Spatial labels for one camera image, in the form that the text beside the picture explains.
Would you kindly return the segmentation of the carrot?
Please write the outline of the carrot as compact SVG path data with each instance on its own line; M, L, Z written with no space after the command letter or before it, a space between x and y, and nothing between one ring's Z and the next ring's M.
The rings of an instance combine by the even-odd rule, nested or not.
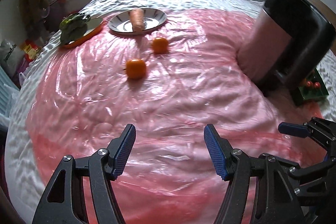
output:
M145 29L143 9L133 9L129 12L132 30L141 32Z

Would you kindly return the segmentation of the pink plastic sheet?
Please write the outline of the pink plastic sheet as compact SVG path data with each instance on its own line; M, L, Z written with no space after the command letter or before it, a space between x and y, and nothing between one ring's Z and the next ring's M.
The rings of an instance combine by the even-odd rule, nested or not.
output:
M142 38L104 27L73 50L57 50L26 121L42 182L64 155L92 155L131 123L135 144L112 184L126 222L213 223L227 183L206 149L205 125L250 156L266 152L303 167L322 161L314 141L277 129L320 116L318 105L296 107L284 89L265 97L240 70L236 55L253 24L242 12L186 10ZM168 52L153 52L155 38L169 41ZM145 77L127 77L131 59L145 61Z

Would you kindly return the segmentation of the grey drawstring bag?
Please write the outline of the grey drawstring bag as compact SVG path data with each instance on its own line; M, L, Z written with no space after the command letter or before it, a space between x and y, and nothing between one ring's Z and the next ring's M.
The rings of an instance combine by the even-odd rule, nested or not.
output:
M1 67L9 77L13 77L19 64L24 58L24 52L10 40L1 41Z

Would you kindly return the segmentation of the yellow snack box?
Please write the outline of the yellow snack box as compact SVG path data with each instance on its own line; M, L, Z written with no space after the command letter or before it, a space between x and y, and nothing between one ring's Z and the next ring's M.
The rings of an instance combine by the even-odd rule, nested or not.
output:
M37 46L32 40L26 39L22 45L21 50L25 53L25 59L28 62L34 61L41 53L41 47Z

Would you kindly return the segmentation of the green leafy vegetable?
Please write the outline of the green leafy vegetable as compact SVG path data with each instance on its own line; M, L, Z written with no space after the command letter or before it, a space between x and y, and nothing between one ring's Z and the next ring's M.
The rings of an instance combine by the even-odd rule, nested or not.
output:
M60 36L60 44L67 45L72 41L80 39L88 30L87 24L91 16L85 13L76 12L64 18L59 24L62 32Z

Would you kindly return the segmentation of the white striped plate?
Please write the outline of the white striped plate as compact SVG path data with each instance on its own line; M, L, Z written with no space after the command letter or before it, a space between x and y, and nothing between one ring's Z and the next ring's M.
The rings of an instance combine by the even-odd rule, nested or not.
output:
M120 35L142 35L157 30L165 24L165 12L148 7L142 7L121 12L108 22L111 31Z

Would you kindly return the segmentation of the smooth orange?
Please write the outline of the smooth orange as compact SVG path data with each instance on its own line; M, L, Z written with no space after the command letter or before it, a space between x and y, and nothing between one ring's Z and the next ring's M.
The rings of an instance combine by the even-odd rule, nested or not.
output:
M165 38L155 38L152 40L151 49L155 54L166 53L169 49L169 41Z
M146 63L142 59L131 59L126 62L126 75L131 80L139 80L146 75Z

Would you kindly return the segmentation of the light blue suitcase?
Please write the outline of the light blue suitcase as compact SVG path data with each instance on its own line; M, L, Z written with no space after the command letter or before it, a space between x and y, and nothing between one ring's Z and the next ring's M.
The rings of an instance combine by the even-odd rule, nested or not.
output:
M1 131L7 131L10 123L10 112L18 99L19 89L2 68L0 81Z

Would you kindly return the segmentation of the orange plate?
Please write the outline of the orange plate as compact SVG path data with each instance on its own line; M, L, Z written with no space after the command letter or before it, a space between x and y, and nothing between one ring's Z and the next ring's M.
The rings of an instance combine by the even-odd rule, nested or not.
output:
M79 39L69 42L62 46L65 49L71 49L82 45L84 42L98 35L103 27L103 18L93 18L87 23L87 31L86 33Z

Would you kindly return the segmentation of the red apple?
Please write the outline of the red apple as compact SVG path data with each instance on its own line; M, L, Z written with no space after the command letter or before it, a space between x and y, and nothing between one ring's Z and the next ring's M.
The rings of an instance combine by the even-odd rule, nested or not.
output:
M312 88L314 88L314 83L312 83L311 81L307 81L306 82L306 87L312 89Z
M319 82L314 83L314 88L315 89L320 89L321 88L321 84Z

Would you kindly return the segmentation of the green tray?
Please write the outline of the green tray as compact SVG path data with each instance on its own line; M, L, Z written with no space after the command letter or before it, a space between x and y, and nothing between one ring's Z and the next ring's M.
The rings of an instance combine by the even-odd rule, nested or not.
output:
M306 82L311 81L312 83L319 82L321 84L320 89L307 88ZM321 75L317 68L314 68L311 73L300 83L298 87L291 91L291 97L296 106L300 106L307 102L319 102L325 100L329 96L326 85L323 82Z

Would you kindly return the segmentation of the white bed sheet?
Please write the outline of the white bed sheet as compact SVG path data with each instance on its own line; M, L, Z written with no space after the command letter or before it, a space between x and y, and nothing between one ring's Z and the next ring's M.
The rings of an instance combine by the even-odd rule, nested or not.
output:
M221 10L242 12L256 19L263 4L252 0L92 0L84 12L109 20L115 14L136 7L163 10L167 17L172 12L186 10ZM5 150L5 175L9 196L18 214L26 223L33 221L34 213L46 184L41 180L33 151L33 141L26 129L38 86L51 59L59 48L59 34L54 35L41 55L30 64L27 77L11 110L11 121ZM335 56L328 52L318 65L330 92L325 102L317 104L320 117L335 120Z

